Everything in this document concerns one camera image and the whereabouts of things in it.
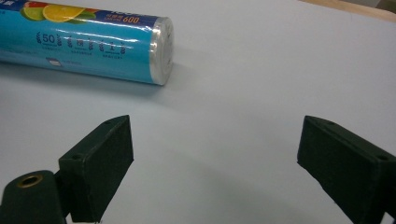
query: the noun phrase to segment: dark green plastic part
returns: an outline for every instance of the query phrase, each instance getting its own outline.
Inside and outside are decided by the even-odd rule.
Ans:
[[[64,224],[55,178],[50,171],[20,176],[4,190],[1,224]]]
[[[99,222],[134,160],[128,116],[110,119],[59,159],[74,222]]]
[[[10,182],[0,224],[100,222],[134,160],[129,116],[105,121],[59,159],[60,171],[38,171]]]
[[[325,119],[305,117],[298,152],[303,166],[353,223],[394,215],[396,158]]]

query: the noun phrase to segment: blue packaging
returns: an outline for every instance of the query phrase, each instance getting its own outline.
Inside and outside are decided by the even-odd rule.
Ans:
[[[0,0],[0,61],[163,85],[169,18]]]

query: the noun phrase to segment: product label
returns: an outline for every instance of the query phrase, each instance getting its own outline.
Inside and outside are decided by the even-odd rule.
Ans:
[[[152,83],[158,17],[0,0],[0,60]]]

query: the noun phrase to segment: gray surface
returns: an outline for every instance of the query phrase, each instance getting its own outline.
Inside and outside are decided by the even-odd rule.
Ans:
[[[1,63],[0,186],[131,115],[104,223],[350,223],[296,163],[304,115],[396,154],[396,26],[298,1],[84,1],[169,16],[164,87]]]

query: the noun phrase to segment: screw hole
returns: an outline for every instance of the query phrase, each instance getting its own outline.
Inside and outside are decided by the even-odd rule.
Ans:
[[[381,161],[387,161],[388,160],[388,157],[386,157],[386,156],[376,156],[377,158],[379,158]]]
[[[41,180],[43,180],[42,175],[29,175],[29,176],[26,176],[24,179],[22,179],[18,183],[18,187],[20,187],[22,189],[27,189],[27,188],[30,188],[30,187],[40,183]]]
[[[81,159],[81,155],[79,155],[79,154],[73,155],[72,159],[73,160],[79,160],[79,159]]]

